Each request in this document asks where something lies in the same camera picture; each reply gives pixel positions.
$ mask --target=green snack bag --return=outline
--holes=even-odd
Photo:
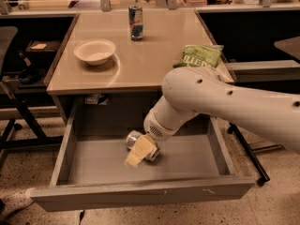
[[[179,67],[204,67],[211,66],[216,68],[218,66],[218,59],[222,54],[223,46],[202,46],[202,45],[188,45],[183,51],[182,62],[174,65],[174,68]]]

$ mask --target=ceramic bowl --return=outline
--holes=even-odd
[[[86,40],[74,49],[74,54],[78,59],[92,66],[106,63],[114,52],[115,44],[106,39]]]

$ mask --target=gray drawer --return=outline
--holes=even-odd
[[[108,105],[86,105],[78,97],[48,189],[31,198],[47,211],[241,198],[254,184],[238,177],[217,119],[199,115],[160,142],[154,162],[124,166],[125,138],[143,131],[157,93],[113,94]]]

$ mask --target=speckled floor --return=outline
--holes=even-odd
[[[49,136],[62,135],[60,118],[38,119]],[[0,130],[7,121],[0,121]],[[14,138],[33,134],[23,124]],[[219,127],[240,175],[259,175],[234,135],[227,134],[228,124],[219,120]],[[258,138],[242,130],[248,141]],[[46,188],[51,180],[59,147],[45,150],[9,151],[0,169],[0,197],[26,188]],[[254,186],[241,200],[196,202],[144,207],[87,210],[81,224],[300,224],[300,156],[286,150],[259,154],[271,181],[263,187]],[[12,225],[77,225],[80,211],[47,213],[37,204],[7,218]]]

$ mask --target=black chair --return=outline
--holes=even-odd
[[[14,94],[14,89],[12,89],[10,86],[9,79],[5,79],[4,67],[7,66],[7,63],[5,63],[6,54],[17,33],[18,29],[14,26],[0,27],[0,86],[37,137],[35,139],[10,141],[9,137],[11,133],[14,130],[22,128],[20,125],[16,124],[15,119],[12,118],[9,120],[7,127],[0,138],[0,151],[2,149],[60,144],[63,138],[62,136],[48,137],[45,134],[35,116],[28,109],[25,100],[22,97],[18,97]]]

